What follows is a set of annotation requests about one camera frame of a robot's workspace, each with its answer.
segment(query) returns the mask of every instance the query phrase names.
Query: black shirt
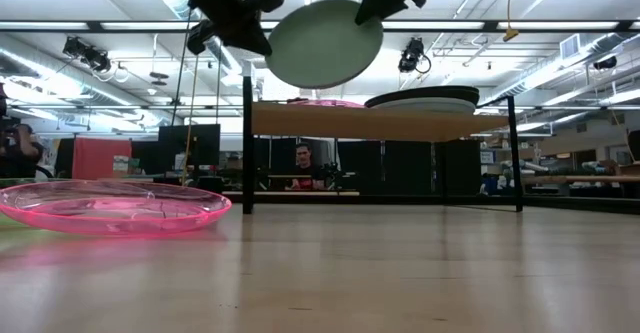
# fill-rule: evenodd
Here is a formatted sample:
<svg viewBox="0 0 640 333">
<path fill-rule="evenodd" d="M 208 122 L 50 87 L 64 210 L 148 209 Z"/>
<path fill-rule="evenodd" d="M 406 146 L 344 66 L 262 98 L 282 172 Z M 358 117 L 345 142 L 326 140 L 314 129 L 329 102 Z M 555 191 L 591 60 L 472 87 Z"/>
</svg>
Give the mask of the black shirt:
<svg viewBox="0 0 640 333">
<path fill-rule="evenodd" d="M 31 145 L 38 150 L 38 155 L 28 157 L 20 150 L 20 144 L 4 144 L 4 154 L 0 156 L 0 177 L 1 178 L 34 178 L 36 176 L 36 165 L 42 159 L 44 147 L 40 143 L 31 142 Z"/>
<path fill-rule="evenodd" d="M 318 166 L 310 165 L 307 168 L 297 167 L 296 175 L 310 175 L 309 178 L 297 178 L 300 189 L 313 189 L 313 181 L 324 180 L 322 169 Z"/>
</svg>

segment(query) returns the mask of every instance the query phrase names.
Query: person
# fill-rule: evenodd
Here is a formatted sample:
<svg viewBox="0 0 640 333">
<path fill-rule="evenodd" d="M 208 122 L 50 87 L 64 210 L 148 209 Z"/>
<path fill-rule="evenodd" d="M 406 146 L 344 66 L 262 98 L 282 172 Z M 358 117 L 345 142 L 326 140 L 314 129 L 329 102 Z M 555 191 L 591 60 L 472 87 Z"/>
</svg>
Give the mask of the person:
<svg viewBox="0 0 640 333">
<path fill-rule="evenodd" d="M 44 147 L 31 139 L 33 129 L 18 124 L 0 133 L 0 177 L 34 178 Z"/>
<path fill-rule="evenodd" d="M 322 170 L 314 166 L 311 161 L 311 146 L 308 143 L 296 145 L 296 175 L 306 175 L 310 178 L 296 178 L 293 180 L 293 190 L 323 190 L 324 180 Z"/>
</svg>

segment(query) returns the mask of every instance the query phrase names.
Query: fluorescent light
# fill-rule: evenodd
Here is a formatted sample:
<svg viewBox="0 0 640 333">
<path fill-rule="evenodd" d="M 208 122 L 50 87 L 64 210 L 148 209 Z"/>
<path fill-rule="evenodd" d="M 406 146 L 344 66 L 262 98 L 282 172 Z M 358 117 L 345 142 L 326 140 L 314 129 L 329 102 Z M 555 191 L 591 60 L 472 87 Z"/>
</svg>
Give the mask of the fluorescent light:
<svg viewBox="0 0 640 333">
<path fill-rule="evenodd" d="M 553 137 L 551 133 L 518 133 L 518 138 Z"/>
<path fill-rule="evenodd" d="M 635 90 L 624 92 L 624 93 L 618 93 L 609 98 L 602 99 L 598 103 L 601 105 L 611 105 L 611 104 L 626 102 L 628 100 L 637 99 L 637 98 L 640 98 L 640 89 L 635 89 Z"/>
<path fill-rule="evenodd" d="M 28 111 L 27 110 L 23 110 L 23 109 L 13 109 L 14 112 L 18 112 L 18 113 L 22 113 L 22 114 L 26 114 L 26 115 L 30 115 L 30 116 L 34 116 L 34 117 L 38 117 L 38 118 L 42 118 L 42 119 L 49 119 L 49 120 L 57 120 L 58 117 L 56 117 L 55 115 L 49 113 L 49 112 L 45 112 L 41 109 L 34 109 L 31 108 Z"/>
<path fill-rule="evenodd" d="M 185 21 L 176 22 L 104 22 L 100 23 L 105 30 L 186 30 L 199 22 L 191 22 L 187 26 Z"/>
<path fill-rule="evenodd" d="M 382 22 L 385 29 L 473 29 L 480 30 L 484 27 L 484 22 L 469 21 L 385 21 Z"/>
<path fill-rule="evenodd" d="M 485 114 L 500 114 L 500 110 L 497 108 L 478 108 L 476 109 L 475 112 L 473 112 L 473 115 L 478 115 L 481 113 L 485 113 Z"/>
<path fill-rule="evenodd" d="M 524 112 L 524 110 L 522 110 L 522 109 L 516 109 L 515 110 L 516 114 L 520 114 L 522 112 Z M 478 108 L 478 109 L 476 109 L 475 112 L 473 112 L 474 115 L 478 115 L 478 114 L 481 114 L 481 113 L 484 113 L 484 114 L 500 114 L 500 109 L 498 109 L 498 108 Z"/>
<path fill-rule="evenodd" d="M 545 124 L 547 124 L 547 123 L 546 122 L 536 122 L 536 123 L 518 124 L 516 126 L 516 129 L 518 130 L 518 132 L 525 132 L 525 131 L 528 131 L 528 130 L 540 128 Z"/>
<path fill-rule="evenodd" d="M 612 29 L 618 25 L 618 22 L 512 22 L 513 29 Z M 498 23 L 498 29 L 507 29 L 507 22 Z"/>
<path fill-rule="evenodd" d="M 223 98 L 224 100 L 226 100 L 227 102 L 229 102 L 229 104 L 232 105 L 243 105 L 244 104 L 244 98 L 241 96 L 224 96 L 224 97 L 220 97 Z"/>
<path fill-rule="evenodd" d="M 580 107 L 580 106 L 568 106 L 568 107 L 545 106 L 544 110 L 579 110 L 579 111 L 587 111 L 587 110 L 600 110 L 600 107 L 598 107 L 598 106 L 585 106 L 585 107 Z"/>
<path fill-rule="evenodd" d="M 227 87 L 239 86 L 239 85 L 242 85 L 243 77 L 239 74 L 232 73 L 232 74 L 226 75 L 224 78 L 220 79 L 220 81 L 222 82 L 222 84 L 226 85 Z"/>
<path fill-rule="evenodd" d="M 0 22 L 0 29 L 64 29 L 64 30 L 89 30 L 87 23 L 83 22 Z"/>
<path fill-rule="evenodd" d="M 560 118 L 558 120 L 555 120 L 553 123 L 566 123 L 566 122 L 572 121 L 572 120 L 574 120 L 576 118 L 580 118 L 580 117 L 584 116 L 584 114 L 585 113 L 572 114 L 570 116 L 566 116 L 566 117 Z"/>
<path fill-rule="evenodd" d="M 557 97 L 555 97 L 553 99 L 550 99 L 550 100 L 542 103 L 542 105 L 546 106 L 546 105 L 554 105 L 554 104 L 558 104 L 558 103 L 563 103 L 563 102 L 566 102 L 569 99 L 575 98 L 575 97 L 577 97 L 579 95 L 580 95 L 580 92 L 575 92 L 575 91 L 569 92 L 569 93 L 565 93 L 565 94 L 559 95 L 559 96 L 557 96 Z"/>
<path fill-rule="evenodd" d="M 113 109 L 105 109 L 104 111 L 122 117 L 122 113 L 114 111 Z"/>
<path fill-rule="evenodd" d="M 449 83 L 451 83 L 451 81 L 456 77 L 455 72 L 454 73 L 450 73 L 448 74 L 446 77 L 444 77 L 444 80 L 442 81 L 442 83 L 440 83 L 440 85 L 447 85 Z"/>
<path fill-rule="evenodd" d="M 278 21 L 262 21 L 260 22 L 260 25 L 262 26 L 262 29 L 273 29 L 278 25 Z"/>
</svg>

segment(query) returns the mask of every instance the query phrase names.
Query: pink plastic plate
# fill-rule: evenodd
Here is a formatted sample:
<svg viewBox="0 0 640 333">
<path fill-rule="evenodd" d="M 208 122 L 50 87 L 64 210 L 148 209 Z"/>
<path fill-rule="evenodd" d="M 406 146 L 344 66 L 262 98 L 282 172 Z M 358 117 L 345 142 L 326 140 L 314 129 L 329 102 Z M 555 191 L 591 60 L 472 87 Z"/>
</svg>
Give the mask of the pink plastic plate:
<svg viewBox="0 0 640 333">
<path fill-rule="evenodd" d="M 53 231 L 153 236 L 197 229 L 231 208 L 229 199 L 194 188 L 138 182 L 64 181 L 0 191 L 0 211 Z"/>
</svg>

